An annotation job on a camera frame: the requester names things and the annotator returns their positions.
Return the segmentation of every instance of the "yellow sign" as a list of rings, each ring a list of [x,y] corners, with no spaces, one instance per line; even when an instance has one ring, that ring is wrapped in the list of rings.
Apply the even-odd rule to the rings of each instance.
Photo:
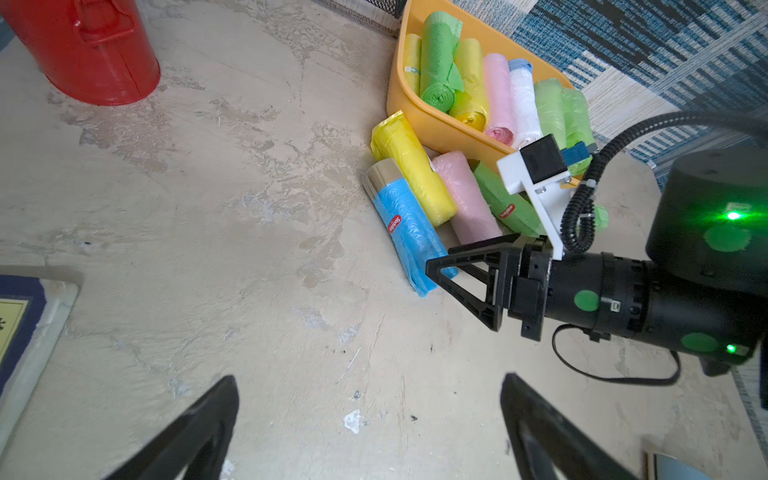
[[[5,351],[11,345],[28,303],[28,300],[0,299],[0,359],[5,356]]]

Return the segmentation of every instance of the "plastic wrapping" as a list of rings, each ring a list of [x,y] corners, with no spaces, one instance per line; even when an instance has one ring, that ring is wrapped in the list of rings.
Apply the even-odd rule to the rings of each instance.
[[[594,231],[601,232],[608,228],[608,210],[600,205],[594,206]]]
[[[557,78],[548,78],[536,83],[536,108],[541,134],[554,135],[560,150],[566,148],[565,117],[563,114],[563,85]]]
[[[541,125],[538,123],[536,95],[533,87],[533,65],[523,58],[510,60],[509,88],[512,99],[513,128],[515,139],[512,148],[520,150],[541,139]]]
[[[500,53],[483,58],[485,93],[491,108],[491,117],[485,125],[485,134],[505,145],[512,145],[515,122],[512,115],[512,96],[509,90],[509,65]]]
[[[464,81],[464,91],[456,92],[456,102],[449,115],[477,131],[488,123],[488,95],[485,94],[485,76],[482,66],[482,47],[474,38],[461,40],[456,48],[454,62]]]
[[[546,234],[533,205],[520,194],[510,195],[504,188],[502,178],[493,170],[480,163],[475,167],[474,174],[491,212],[509,230],[526,237]]]
[[[455,92],[464,90],[462,76],[453,63],[462,23],[445,12],[434,12],[424,22],[422,35],[419,96],[438,110],[448,111]]]
[[[456,215],[456,204],[440,176],[432,170],[429,157],[402,111],[397,111],[373,128],[371,151],[376,160],[392,157],[411,185],[413,193],[437,227]]]
[[[408,86],[417,95],[419,94],[419,82],[421,81],[422,65],[422,38],[415,33],[406,35],[406,47],[402,54],[402,66],[405,70]]]
[[[573,176],[583,175],[587,172],[590,163],[592,163],[592,157],[585,158],[584,160],[573,165],[568,165],[568,172],[570,172]]]
[[[592,126],[589,123],[587,98],[583,93],[573,88],[563,89],[563,115],[566,147],[573,147],[580,141],[583,141],[587,148],[594,145]]]
[[[368,169],[362,185],[392,237],[413,289],[419,296],[426,296],[437,288],[426,276],[427,260],[448,254],[435,228],[394,159],[386,158]],[[458,270],[450,267],[443,273],[453,278]]]
[[[479,242],[502,235],[498,223],[482,196],[478,181],[460,151],[440,155],[432,161],[458,207],[451,226],[461,244]]]

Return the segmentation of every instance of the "black cable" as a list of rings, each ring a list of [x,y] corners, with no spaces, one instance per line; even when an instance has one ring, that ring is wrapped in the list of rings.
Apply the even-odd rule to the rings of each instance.
[[[558,328],[554,329],[554,333],[552,333],[552,349],[554,350],[554,354],[558,356],[561,362],[565,364],[569,369],[573,370],[574,372],[580,373],[583,376],[589,377],[593,380],[600,380],[601,382],[608,382],[608,383],[620,383],[623,385],[642,385],[642,386],[671,386],[677,383],[677,380],[680,378],[680,371],[682,370],[682,365],[680,364],[680,355],[675,352],[674,350],[670,350],[670,353],[672,354],[672,358],[674,359],[674,362],[677,364],[677,370],[675,373],[672,374],[671,377],[666,379],[651,379],[651,378],[645,378],[645,377],[635,377],[635,376],[628,376],[628,377],[615,377],[615,378],[608,378],[603,376],[595,376],[591,373],[586,373],[584,370],[579,370],[570,363],[566,362],[562,355],[558,352],[558,346],[555,343],[554,338],[558,335],[558,333],[562,332],[563,330],[570,330],[570,329],[579,329],[582,332],[589,335],[589,329],[585,329],[580,326],[576,325],[560,325]]]
[[[594,241],[594,218],[581,218],[578,233],[576,226],[582,214],[594,215],[592,196],[598,181],[603,176],[606,165],[622,149],[633,141],[652,131],[679,125],[703,125],[708,127],[723,127],[740,131],[757,139],[768,140],[768,122],[742,114],[729,114],[709,111],[676,111],[669,114],[657,115],[637,122],[622,131],[599,152],[592,154],[592,162],[584,174],[584,178],[576,188],[574,196],[568,203],[563,214],[560,232],[563,244],[568,251],[584,253],[589,250]]]

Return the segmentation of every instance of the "yellow trash bag roll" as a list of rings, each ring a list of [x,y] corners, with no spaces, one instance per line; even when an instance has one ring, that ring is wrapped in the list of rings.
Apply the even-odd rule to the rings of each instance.
[[[448,114],[468,127],[484,131],[490,107],[485,94],[480,42],[474,38],[461,40],[453,61],[464,81],[464,91],[456,92],[456,102]]]
[[[408,86],[419,96],[420,71],[422,64],[422,38],[415,33],[406,35],[406,49],[402,55],[402,67],[405,70]]]
[[[373,128],[371,151],[378,161],[390,157],[397,161],[433,226],[456,215],[456,203],[429,164],[429,157],[402,110]]]

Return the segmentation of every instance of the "orange basket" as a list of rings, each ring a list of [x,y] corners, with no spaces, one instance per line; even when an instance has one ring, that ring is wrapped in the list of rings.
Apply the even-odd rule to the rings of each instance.
[[[402,13],[400,37],[397,41],[395,59],[392,62],[392,73],[389,76],[387,114],[391,115],[402,110],[419,140],[427,147],[440,153],[461,151],[467,158],[480,160],[493,171],[498,172],[496,162],[515,152],[514,148],[493,140],[482,132],[467,127],[448,114],[427,105],[406,82],[402,63],[406,35],[415,33],[421,36],[424,21],[433,12],[447,12],[461,20],[464,23],[462,38],[476,38],[482,46],[484,55],[500,53],[509,60],[524,58],[533,65],[534,81],[557,78],[566,88],[573,88],[573,85],[557,68],[464,12],[449,0],[409,0]]]

